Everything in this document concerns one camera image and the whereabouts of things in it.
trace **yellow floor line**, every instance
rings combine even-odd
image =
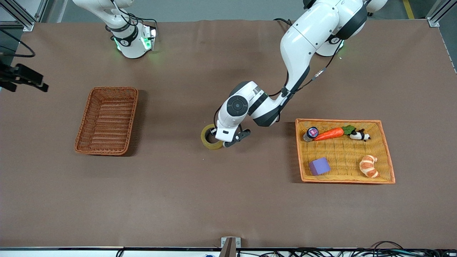
[[[413,10],[411,9],[411,6],[409,5],[409,1],[403,0],[403,5],[404,5],[404,8],[406,9],[406,14],[408,14],[408,19],[413,20],[414,14],[413,14]]]

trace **basket rim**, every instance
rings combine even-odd
[[[345,179],[345,180],[319,180],[319,179],[309,179],[306,178],[303,174],[303,164],[300,161],[302,159],[301,152],[300,152],[300,135],[298,131],[298,124],[300,122],[339,122],[339,123],[375,123],[378,125],[379,131],[381,133],[383,139],[384,149],[386,150],[387,155],[387,164],[389,166],[389,173],[390,173],[390,181],[360,181],[360,180],[353,180],[353,179]],[[390,158],[389,147],[387,145],[386,135],[384,134],[383,125],[380,120],[340,120],[340,119],[304,119],[304,118],[297,118],[295,119],[295,139],[297,142],[297,152],[298,152],[298,164],[300,166],[300,176],[303,182],[315,182],[315,183],[356,183],[356,184],[395,184],[395,174],[393,171],[392,159]]]
[[[80,150],[78,148],[78,146],[79,146],[78,142],[81,138],[81,133],[82,133],[82,130],[83,130],[83,127],[85,124],[90,101],[91,101],[95,91],[105,90],[105,89],[116,89],[119,91],[133,90],[135,92],[135,95],[133,97],[134,105],[133,105],[132,114],[131,114],[131,117],[129,120],[129,130],[127,132],[127,141],[124,145],[124,149],[123,150],[90,150],[90,151]],[[136,89],[134,87],[130,87],[130,86],[96,86],[96,87],[92,88],[89,92],[89,96],[87,97],[87,102],[86,102],[86,105],[84,108],[83,117],[81,119],[81,125],[78,130],[78,134],[76,135],[76,139],[75,139],[75,143],[74,143],[75,152],[80,153],[80,154],[86,154],[86,155],[123,155],[123,154],[125,154],[128,150],[128,146],[130,145],[130,137],[132,134],[132,126],[133,126],[133,120],[135,118],[135,112],[137,109],[137,103],[138,103],[138,89]]]

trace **yellow wicker basket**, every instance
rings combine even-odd
[[[352,125],[357,129],[365,129],[371,139],[353,140],[349,136],[322,141],[305,142],[303,134],[310,127],[316,127],[320,133],[327,130]],[[296,119],[298,161],[303,182],[336,182],[336,183],[371,183],[394,184],[392,161],[379,120],[322,120]],[[359,163],[365,155],[378,158],[375,168],[379,172],[376,178],[366,177],[359,169]],[[331,170],[319,176],[313,176],[309,163],[325,157]]]

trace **yellow tape roll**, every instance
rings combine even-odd
[[[202,143],[203,145],[208,148],[209,150],[217,150],[217,149],[220,149],[222,146],[223,146],[223,142],[222,141],[218,141],[217,143],[210,143],[206,140],[206,136],[208,135],[209,133],[209,130],[214,128],[214,124],[209,124],[208,126],[206,126],[203,130],[202,130],[202,133],[200,134],[200,138],[202,139]]]

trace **croissant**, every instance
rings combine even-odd
[[[365,176],[370,178],[375,178],[379,176],[378,171],[374,168],[374,163],[377,161],[377,158],[371,155],[366,155],[362,158],[360,162],[360,170],[365,174]]]

